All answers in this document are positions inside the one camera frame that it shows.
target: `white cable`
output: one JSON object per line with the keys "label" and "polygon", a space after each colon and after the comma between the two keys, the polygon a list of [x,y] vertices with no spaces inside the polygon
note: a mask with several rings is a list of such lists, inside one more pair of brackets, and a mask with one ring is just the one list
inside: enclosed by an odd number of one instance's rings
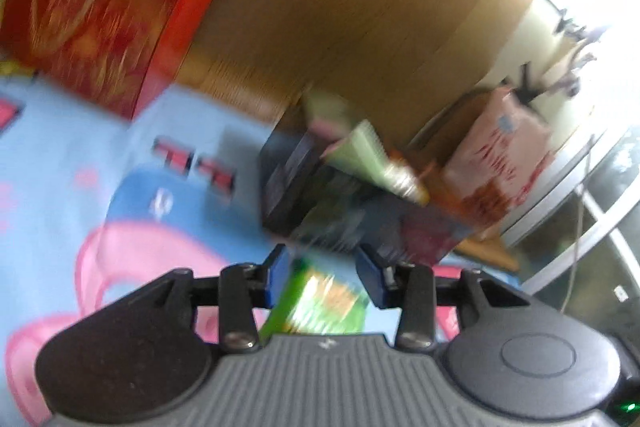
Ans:
{"label": "white cable", "polygon": [[560,308],[560,313],[564,313],[566,307],[569,305],[571,295],[574,292],[575,274],[578,271],[578,254],[580,252],[580,238],[582,237],[584,227],[584,194],[587,191],[587,178],[589,171],[591,170],[591,150],[593,149],[593,142],[595,140],[595,134],[591,133],[589,142],[587,145],[587,157],[584,162],[584,178],[582,179],[582,190],[580,192],[580,200],[578,200],[578,221],[575,227],[575,242],[574,242],[574,261],[571,265],[571,273],[569,274],[569,285],[566,288],[566,296],[564,302]]}

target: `wooden panel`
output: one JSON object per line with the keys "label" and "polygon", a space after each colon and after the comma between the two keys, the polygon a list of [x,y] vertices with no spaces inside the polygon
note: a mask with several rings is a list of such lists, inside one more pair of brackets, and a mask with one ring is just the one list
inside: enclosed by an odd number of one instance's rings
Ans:
{"label": "wooden panel", "polygon": [[274,120],[309,84],[398,143],[482,79],[531,0],[214,0],[178,81]]}

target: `pink bag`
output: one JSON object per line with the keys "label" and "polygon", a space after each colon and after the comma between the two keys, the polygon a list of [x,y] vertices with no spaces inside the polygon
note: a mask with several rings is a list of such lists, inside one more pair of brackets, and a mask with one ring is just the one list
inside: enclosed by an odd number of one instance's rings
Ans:
{"label": "pink bag", "polygon": [[548,165],[550,130],[510,89],[495,89],[444,168],[444,179],[480,227],[523,204]]}

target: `gray ribbed surface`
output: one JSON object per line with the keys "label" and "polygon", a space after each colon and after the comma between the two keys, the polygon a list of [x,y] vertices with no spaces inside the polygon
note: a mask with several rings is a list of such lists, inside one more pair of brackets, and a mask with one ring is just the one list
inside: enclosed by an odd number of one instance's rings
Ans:
{"label": "gray ribbed surface", "polygon": [[[47,427],[81,425],[55,418]],[[364,335],[273,337],[254,355],[223,359],[214,377],[184,406],[130,427],[524,425],[535,424],[504,419],[460,396],[430,357],[400,353],[381,335]],[[582,419],[542,425],[614,424],[593,412]]]}

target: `green snack bag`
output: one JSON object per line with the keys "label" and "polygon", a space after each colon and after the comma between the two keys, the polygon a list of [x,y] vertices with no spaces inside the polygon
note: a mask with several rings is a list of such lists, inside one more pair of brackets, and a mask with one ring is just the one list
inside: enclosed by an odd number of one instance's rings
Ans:
{"label": "green snack bag", "polygon": [[267,340],[273,333],[361,333],[368,304],[366,293],[298,259],[260,337]]}

